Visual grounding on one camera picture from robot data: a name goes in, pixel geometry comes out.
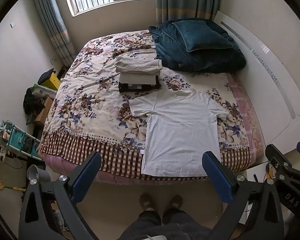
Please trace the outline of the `black cloth pile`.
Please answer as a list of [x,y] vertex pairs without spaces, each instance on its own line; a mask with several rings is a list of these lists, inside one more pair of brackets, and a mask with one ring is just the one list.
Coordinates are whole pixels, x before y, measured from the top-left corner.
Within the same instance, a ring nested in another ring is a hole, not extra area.
[[38,115],[45,108],[44,100],[36,98],[32,94],[32,88],[26,90],[23,100],[23,108],[26,115]]

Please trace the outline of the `teal rack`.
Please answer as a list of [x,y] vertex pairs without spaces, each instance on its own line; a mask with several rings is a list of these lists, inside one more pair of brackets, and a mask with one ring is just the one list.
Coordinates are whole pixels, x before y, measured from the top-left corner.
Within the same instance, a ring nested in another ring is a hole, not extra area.
[[0,152],[4,156],[11,152],[41,160],[37,153],[40,140],[8,120],[2,120],[0,123],[0,140],[2,141]]

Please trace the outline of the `dark teal pillow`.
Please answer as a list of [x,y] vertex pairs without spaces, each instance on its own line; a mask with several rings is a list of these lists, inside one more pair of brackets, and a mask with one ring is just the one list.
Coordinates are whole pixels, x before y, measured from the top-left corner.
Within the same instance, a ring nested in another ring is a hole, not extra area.
[[232,44],[212,30],[204,21],[182,20],[173,22],[183,39],[187,52],[201,49],[230,49]]

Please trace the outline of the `white headboard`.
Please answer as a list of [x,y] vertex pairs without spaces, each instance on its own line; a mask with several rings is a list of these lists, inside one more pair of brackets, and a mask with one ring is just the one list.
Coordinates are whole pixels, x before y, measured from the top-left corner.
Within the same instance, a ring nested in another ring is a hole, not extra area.
[[283,154],[300,141],[300,90],[285,66],[253,33],[222,12],[214,22],[238,44],[246,66],[238,71],[253,105],[264,143],[274,144]]

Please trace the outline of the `dark teal blanket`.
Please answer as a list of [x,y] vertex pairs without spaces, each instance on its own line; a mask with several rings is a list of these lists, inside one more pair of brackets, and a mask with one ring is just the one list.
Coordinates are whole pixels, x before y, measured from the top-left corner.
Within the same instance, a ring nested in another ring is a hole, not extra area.
[[150,26],[157,58],[174,71],[233,73],[246,65],[234,39],[215,22],[204,18],[170,20]]

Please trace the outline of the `beige folded garment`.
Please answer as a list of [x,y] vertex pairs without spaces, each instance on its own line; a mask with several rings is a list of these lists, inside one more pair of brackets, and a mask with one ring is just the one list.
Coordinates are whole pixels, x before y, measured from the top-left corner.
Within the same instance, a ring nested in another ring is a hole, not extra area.
[[117,73],[158,74],[162,70],[161,60],[153,49],[128,51],[115,61]]

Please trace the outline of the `cardboard box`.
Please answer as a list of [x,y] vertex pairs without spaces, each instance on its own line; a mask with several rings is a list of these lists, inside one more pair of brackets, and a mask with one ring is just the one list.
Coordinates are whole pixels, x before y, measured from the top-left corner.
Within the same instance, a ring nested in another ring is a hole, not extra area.
[[35,118],[35,120],[34,120],[35,125],[44,126],[45,120],[48,116],[48,113],[50,111],[52,103],[53,103],[53,100],[50,97],[45,99],[45,101],[44,101],[45,108]]

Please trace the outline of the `grey cylinder cup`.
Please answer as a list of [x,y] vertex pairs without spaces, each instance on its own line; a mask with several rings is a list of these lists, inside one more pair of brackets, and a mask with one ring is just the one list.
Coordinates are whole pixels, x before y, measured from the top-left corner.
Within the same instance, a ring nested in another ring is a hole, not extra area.
[[51,176],[48,171],[43,170],[36,165],[31,165],[27,169],[27,178],[28,180],[36,179],[39,182],[50,182]]

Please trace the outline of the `floral bed cover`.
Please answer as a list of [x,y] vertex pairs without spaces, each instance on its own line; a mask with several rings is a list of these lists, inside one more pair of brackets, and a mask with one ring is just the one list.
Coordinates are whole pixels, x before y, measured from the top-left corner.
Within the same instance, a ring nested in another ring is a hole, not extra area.
[[119,63],[158,66],[146,30],[89,41],[57,91],[39,156],[69,174],[88,155],[101,155],[97,179],[113,184],[202,180],[211,151],[233,172],[252,166],[264,142],[255,111],[232,74],[162,68],[159,89],[120,92]]

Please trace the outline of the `black hat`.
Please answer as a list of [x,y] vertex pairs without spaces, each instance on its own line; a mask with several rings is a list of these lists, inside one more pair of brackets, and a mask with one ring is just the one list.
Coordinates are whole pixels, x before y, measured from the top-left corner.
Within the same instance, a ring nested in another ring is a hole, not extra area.
[[45,81],[49,80],[52,73],[55,74],[55,70],[53,68],[51,68],[50,70],[48,70],[47,72],[44,72],[40,78],[38,79],[38,85],[42,85]]

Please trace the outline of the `left grey curtain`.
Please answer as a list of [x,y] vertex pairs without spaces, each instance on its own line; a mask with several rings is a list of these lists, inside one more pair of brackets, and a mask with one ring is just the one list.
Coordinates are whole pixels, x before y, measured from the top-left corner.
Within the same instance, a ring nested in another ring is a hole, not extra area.
[[74,45],[64,24],[56,0],[34,0],[49,39],[65,67],[76,58]]

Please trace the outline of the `person's legs and slippers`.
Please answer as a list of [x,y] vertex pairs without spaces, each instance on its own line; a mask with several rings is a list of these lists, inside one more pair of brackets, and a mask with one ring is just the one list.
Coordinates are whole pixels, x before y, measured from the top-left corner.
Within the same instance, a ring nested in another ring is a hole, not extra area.
[[178,194],[171,198],[162,216],[150,194],[142,194],[139,202],[142,213],[119,239],[207,239],[211,231],[181,209],[183,198]]

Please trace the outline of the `white t-shirt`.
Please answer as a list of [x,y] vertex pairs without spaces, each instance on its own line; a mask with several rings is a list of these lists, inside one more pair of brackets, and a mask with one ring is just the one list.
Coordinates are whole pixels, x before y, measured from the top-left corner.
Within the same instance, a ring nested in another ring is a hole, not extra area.
[[218,119],[229,112],[197,90],[160,90],[129,101],[134,117],[147,117],[141,173],[153,177],[204,177],[202,156],[220,157]]

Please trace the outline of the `cream folded garment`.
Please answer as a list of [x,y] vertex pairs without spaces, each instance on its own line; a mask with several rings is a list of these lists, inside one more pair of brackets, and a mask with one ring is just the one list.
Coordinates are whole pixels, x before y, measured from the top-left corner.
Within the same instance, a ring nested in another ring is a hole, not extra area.
[[119,77],[119,82],[131,85],[155,85],[156,75],[121,73]]

